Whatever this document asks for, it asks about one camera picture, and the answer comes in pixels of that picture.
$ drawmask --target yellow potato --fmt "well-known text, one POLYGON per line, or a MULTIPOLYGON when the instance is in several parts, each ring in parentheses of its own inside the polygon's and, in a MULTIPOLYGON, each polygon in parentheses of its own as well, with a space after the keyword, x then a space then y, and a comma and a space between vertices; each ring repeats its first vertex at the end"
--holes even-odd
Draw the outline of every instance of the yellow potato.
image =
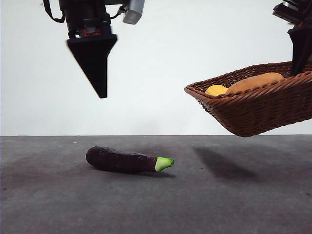
POLYGON ((210 86, 206 90, 205 93, 212 95, 212 96, 218 96, 220 94, 225 94, 227 90, 228 90, 228 88, 224 87, 223 85, 216 84, 216 85, 210 86))

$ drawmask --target green stem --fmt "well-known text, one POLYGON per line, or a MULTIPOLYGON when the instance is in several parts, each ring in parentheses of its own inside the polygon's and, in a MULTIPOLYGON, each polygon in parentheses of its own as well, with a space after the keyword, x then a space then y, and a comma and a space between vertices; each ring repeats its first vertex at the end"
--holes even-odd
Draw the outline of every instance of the green stem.
POLYGON ((175 161, 170 157, 157 157, 155 171, 161 172, 162 170, 171 167, 174 163, 175 161))

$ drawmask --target brown wicker basket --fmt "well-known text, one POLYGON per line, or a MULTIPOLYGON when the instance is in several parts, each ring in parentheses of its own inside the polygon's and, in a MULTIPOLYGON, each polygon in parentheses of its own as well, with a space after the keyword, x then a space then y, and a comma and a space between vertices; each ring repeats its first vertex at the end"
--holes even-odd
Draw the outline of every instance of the brown wicker basket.
POLYGON ((312 118, 312 61, 302 73, 290 77, 292 62, 250 66, 219 77, 188 85, 184 90, 227 130, 240 137, 251 137, 268 130, 312 118), (205 93, 215 84, 232 84, 267 72, 287 79, 252 90, 217 97, 205 93))

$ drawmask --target eggplant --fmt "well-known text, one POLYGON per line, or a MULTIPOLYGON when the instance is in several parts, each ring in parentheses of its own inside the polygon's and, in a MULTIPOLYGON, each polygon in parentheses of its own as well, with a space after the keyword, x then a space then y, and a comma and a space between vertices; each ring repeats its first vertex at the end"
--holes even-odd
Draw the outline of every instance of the eggplant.
POLYGON ((86 159, 99 170, 120 173, 160 172, 174 164, 168 157, 149 157, 99 146, 90 148, 86 159))

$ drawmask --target white wall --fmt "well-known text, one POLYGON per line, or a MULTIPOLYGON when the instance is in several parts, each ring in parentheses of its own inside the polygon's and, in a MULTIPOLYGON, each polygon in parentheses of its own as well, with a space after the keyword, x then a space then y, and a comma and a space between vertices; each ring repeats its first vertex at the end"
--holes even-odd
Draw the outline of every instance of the white wall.
MULTIPOLYGON (((66 24, 40 3, 1 1, 3 136, 227 135, 183 88, 292 58, 291 26, 272 15, 280 0, 146 0, 138 25, 113 21, 109 97, 99 99, 65 45, 66 24)), ((312 134, 312 121, 268 134, 312 134)))

